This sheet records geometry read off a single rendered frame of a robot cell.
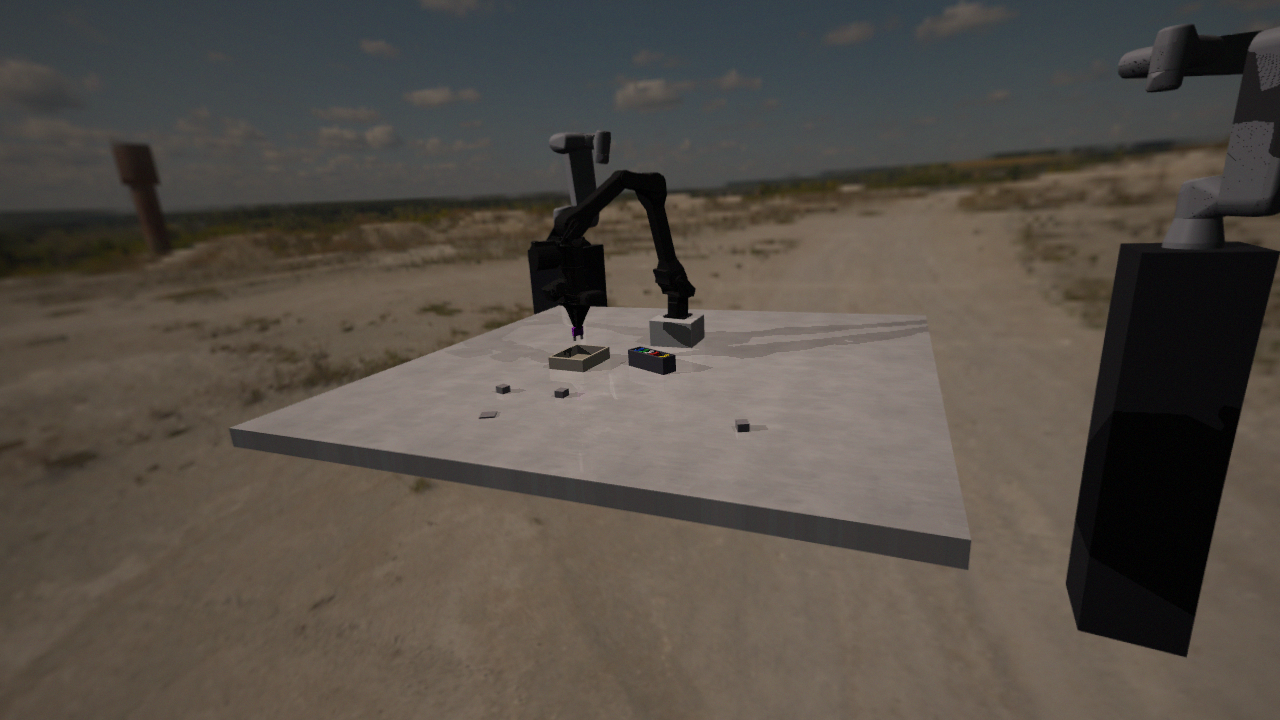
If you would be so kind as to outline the beige shallow square tray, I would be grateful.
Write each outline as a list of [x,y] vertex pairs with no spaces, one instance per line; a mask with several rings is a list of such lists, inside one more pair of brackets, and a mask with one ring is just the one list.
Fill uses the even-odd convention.
[[588,372],[608,359],[609,347],[593,345],[573,345],[548,357],[549,369],[566,372]]

